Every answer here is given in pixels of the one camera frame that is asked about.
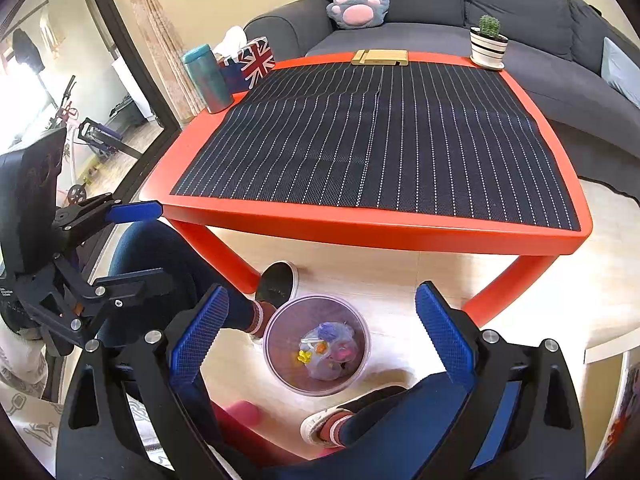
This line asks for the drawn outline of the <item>potted cactus striped pot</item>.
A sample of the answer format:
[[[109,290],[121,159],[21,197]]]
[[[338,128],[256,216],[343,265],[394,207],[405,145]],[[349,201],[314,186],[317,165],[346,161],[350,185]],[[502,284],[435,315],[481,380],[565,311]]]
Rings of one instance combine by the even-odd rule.
[[[500,34],[500,22],[489,14],[483,15],[477,26],[470,27],[471,61],[488,70],[503,70],[503,57],[509,39]]]

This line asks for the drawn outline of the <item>person's leg jeans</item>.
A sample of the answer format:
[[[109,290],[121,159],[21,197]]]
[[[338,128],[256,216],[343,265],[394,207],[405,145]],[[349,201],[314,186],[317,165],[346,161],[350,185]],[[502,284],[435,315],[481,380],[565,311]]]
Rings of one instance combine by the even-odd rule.
[[[303,463],[270,467],[264,479],[411,479],[428,459],[466,399],[445,373],[412,388],[387,386],[342,405],[354,413],[341,428],[343,447]]]
[[[166,295],[145,300],[141,306],[116,310],[102,325],[100,341],[107,347],[133,344],[151,330],[164,330],[181,311],[190,310],[214,286],[228,292],[229,312],[224,327],[259,338],[265,331],[269,307],[250,300],[202,259],[167,224],[136,222],[122,234],[111,261],[111,276],[163,270],[172,281]]]

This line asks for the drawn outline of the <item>dark grey sofa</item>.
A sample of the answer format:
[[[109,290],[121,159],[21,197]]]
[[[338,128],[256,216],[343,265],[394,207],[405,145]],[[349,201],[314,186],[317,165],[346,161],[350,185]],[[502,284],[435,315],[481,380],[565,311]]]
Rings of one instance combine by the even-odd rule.
[[[578,177],[639,196],[639,107],[607,80],[604,45],[633,63],[638,44],[584,0],[390,0],[383,24],[341,29],[332,0],[297,0],[249,21],[247,37],[268,38],[279,61],[358,49],[406,49],[468,56],[484,14],[509,40],[506,71],[551,122]]]

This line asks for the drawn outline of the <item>teal tumbler bottle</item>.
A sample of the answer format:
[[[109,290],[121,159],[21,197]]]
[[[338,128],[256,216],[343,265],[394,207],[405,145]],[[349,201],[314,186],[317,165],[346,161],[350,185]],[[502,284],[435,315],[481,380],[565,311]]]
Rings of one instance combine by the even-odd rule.
[[[210,114],[222,112],[232,104],[232,95],[208,44],[186,52],[182,62]]]

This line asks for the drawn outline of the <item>right foot slipper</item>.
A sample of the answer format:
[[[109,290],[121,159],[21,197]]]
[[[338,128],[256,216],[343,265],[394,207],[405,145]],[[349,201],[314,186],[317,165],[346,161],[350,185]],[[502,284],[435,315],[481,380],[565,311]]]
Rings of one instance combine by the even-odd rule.
[[[320,448],[342,448],[341,428],[354,416],[344,408],[328,408],[308,416],[300,424],[299,433],[302,439]]]

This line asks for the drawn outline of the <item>cat paw cushion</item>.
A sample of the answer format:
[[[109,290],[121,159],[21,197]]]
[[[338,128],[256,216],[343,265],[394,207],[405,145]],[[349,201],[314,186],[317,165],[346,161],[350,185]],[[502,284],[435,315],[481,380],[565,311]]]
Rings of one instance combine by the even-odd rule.
[[[364,29],[384,24],[390,0],[332,0],[326,14],[340,29]]]

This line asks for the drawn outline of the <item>person's left leg jeans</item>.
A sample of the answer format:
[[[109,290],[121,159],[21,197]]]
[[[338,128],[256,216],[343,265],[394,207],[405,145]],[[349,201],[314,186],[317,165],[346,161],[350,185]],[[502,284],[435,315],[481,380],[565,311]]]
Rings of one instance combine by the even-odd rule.
[[[269,307],[250,300],[202,259],[167,224],[136,222],[122,234],[111,261],[111,276],[163,270],[172,281],[166,295],[145,300],[141,306],[116,310],[102,325],[100,341],[107,347],[133,344],[151,330],[164,330],[181,311],[190,310],[214,286],[228,292],[229,312],[224,327],[259,338],[265,331]]]

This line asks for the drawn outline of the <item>light blue cushion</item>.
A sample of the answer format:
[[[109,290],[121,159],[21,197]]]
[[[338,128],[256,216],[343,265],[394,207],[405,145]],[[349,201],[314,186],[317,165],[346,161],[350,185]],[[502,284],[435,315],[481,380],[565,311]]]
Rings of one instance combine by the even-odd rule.
[[[611,39],[603,39],[601,77],[635,107],[640,107],[640,68]]]

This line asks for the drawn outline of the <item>translucent pink trash bin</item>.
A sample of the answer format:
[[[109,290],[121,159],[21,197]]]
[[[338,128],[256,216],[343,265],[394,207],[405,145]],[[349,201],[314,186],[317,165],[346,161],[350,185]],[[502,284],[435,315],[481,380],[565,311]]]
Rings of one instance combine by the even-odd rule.
[[[310,295],[277,310],[262,348],[270,372],[285,388],[302,396],[332,396],[360,377],[371,341],[366,321],[348,302]]]

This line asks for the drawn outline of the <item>black striped table mat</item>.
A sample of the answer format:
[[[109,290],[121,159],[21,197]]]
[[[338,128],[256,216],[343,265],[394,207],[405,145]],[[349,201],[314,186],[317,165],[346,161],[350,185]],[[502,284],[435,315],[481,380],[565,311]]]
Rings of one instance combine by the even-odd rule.
[[[174,193],[579,226],[504,79],[449,64],[276,70],[228,110]]]

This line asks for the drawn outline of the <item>left foot slipper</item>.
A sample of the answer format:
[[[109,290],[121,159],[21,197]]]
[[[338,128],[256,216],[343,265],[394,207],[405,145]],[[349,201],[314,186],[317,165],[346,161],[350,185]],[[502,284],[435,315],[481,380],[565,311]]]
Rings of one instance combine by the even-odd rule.
[[[296,266],[285,260],[271,263],[262,272],[254,297],[254,321],[248,332],[252,341],[260,341],[270,318],[280,307],[295,298],[298,283]]]

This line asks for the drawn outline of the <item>person's right leg jeans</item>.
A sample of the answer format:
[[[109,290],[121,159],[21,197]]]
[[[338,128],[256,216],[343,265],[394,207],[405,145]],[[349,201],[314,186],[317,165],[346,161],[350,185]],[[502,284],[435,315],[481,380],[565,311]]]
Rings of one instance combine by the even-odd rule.
[[[466,399],[445,373],[412,388],[387,386],[342,405],[354,413],[341,428],[343,447],[303,463],[270,467],[264,479],[411,479],[428,459]]]

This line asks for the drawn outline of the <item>wooden phone stand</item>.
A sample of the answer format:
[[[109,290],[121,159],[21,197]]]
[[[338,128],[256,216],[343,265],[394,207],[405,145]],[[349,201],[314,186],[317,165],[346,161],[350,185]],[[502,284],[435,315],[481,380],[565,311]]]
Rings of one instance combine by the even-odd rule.
[[[352,66],[407,66],[408,63],[408,51],[394,49],[362,49],[350,60]]]

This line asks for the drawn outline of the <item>union jack tissue box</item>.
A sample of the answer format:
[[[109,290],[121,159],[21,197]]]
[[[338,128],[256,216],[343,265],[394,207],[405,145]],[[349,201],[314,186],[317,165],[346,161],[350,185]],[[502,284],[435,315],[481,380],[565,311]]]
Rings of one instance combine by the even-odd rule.
[[[248,40],[238,25],[227,30],[213,54],[231,93],[252,90],[276,65],[268,38]]]

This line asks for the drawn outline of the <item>foot slipper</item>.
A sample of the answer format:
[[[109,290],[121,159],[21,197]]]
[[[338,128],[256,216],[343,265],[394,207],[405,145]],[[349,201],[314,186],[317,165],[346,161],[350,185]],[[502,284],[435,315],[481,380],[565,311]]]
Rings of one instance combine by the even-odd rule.
[[[280,307],[295,298],[298,283],[296,266],[285,260],[271,263],[262,272],[254,297],[254,321],[248,332],[252,341],[260,341],[270,318]]]
[[[341,428],[354,416],[344,408],[328,408],[308,416],[300,424],[299,433],[302,439],[320,448],[342,448]]]

